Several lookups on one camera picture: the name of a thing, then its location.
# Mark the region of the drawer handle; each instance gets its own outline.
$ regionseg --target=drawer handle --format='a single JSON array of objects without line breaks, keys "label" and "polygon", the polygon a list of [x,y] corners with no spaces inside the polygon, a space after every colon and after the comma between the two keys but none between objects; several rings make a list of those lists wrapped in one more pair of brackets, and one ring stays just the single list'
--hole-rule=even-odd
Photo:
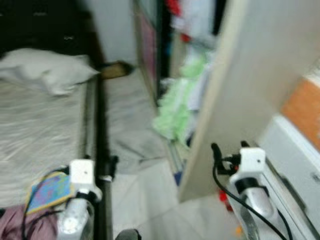
[{"label": "drawer handle", "polygon": [[64,36],[63,39],[64,40],[73,40],[75,37],[73,36]]},{"label": "drawer handle", "polygon": [[44,17],[47,15],[48,15],[48,13],[46,13],[45,11],[37,11],[37,12],[33,13],[33,16],[35,16],[35,17]]}]

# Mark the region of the wire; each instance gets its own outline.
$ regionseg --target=wire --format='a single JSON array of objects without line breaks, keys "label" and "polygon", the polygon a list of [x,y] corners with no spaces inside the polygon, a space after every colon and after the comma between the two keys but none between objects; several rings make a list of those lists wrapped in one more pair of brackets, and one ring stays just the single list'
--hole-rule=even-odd
[{"label": "wire", "polygon": [[39,222],[42,218],[48,217],[48,216],[53,215],[53,214],[61,213],[61,212],[63,212],[63,211],[64,211],[64,210],[47,211],[46,213],[44,213],[44,214],[40,215],[39,217],[37,217],[36,219],[34,219],[34,220],[31,222],[31,225],[30,225],[29,231],[28,231],[28,233],[27,233],[26,239],[30,239],[31,234],[32,234],[32,232],[31,232],[32,228],[33,228],[34,225],[36,225],[37,222]]},{"label": "wire", "polygon": [[63,172],[65,174],[69,174],[69,167],[61,167],[52,171],[49,171],[47,174],[45,174],[42,178],[41,181],[39,182],[39,184],[36,186],[34,191],[31,191],[31,195],[29,198],[28,203],[26,204],[25,210],[23,212],[23,217],[22,217],[22,224],[21,224],[21,239],[22,240],[28,240],[26,237],[26,218],[27,218],[27,212],[28,209],[30,207],[30,204],[33,200],[33,198],[35,197],[36,193],[39,191],[39,189],[42,187],[42,185],[44,184],[44,181],[53,173],[55,172]]},{"label": "wire", "polygon": [[285,225],[285,228],[288,232],[288,235],[289,235],[289,240],[293,240],[293,237],[292,237],[292,233],[291,233],[291,229],[289,227],[289,224],[285,218],[285,216],[282,214],[282,212],[280,212],[280,210],[278,209],[278,214],[279,216],[282,218],[282,221],[284,222],[284,225]]},{"label": "wire", "polygon": [[[287,240],[286,237],[271,223],[269,222],[265,217],[263,217],[260,213],[258,213],[256,210],[254,210],[251,206],[249,206],[248,204],[246,204],[243,200],[241,200],[240,198],[238,198],[237,196],[235,196],[233,193],[231,193],[228,189],[226,189],[218,180],[217,178],[217,161],[214,161],[214,165],[213,165],[213,170],[212,170],[212,175],[213,175],[213,179],[215,181],[215,183],[218,185],[219,188],[221,188],[228,196],[230,196],[231,198],[233,198],[234,200],[236,200],[238,203],[240,203],[242,206],[244,206],[245,208],[247,208],[248,210],[250,210],[253,214],[255,214],[258,218],[260,218],[265,224],[267,224],[282,240]],[[289,240],[293,240],[292,239],[292,235],[291,235],[291,230],[289,228],[289,225],[287,223],[286,220],[284,220],[284,224],[287,228],[288,231],[288,235],[289,235]]]}]

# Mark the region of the mattress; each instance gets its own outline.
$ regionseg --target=mattress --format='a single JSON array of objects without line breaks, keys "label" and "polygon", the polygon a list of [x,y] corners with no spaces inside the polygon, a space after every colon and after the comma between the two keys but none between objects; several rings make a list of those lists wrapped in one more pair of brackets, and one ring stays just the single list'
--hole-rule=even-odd
[{"label": "mattress", "polygon": [[50,96],[0,80],[0,207],[24,203],[33,181],[86,151],[87,88]]}]

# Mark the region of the cabinet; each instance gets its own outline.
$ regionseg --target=cabinet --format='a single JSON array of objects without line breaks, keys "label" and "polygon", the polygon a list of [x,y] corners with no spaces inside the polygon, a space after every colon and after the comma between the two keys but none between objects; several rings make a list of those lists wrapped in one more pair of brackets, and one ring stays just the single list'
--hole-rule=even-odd
[{"label": "cabinet", "polygon": [[230,0],[179,199],[208,195],[212,179],[210,144],[224,155],[240,141],[255,145],[300,77],[320,56],[320,2]]}]

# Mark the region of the orange panel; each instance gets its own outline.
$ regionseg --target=orange panel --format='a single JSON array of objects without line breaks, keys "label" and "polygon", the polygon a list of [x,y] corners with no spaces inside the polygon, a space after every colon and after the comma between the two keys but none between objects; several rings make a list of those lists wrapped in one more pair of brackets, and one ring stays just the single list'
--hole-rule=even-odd
[{"label": "orange panel", "polygon": [[320,151],[320,87],[303,79],[282,113]]}]

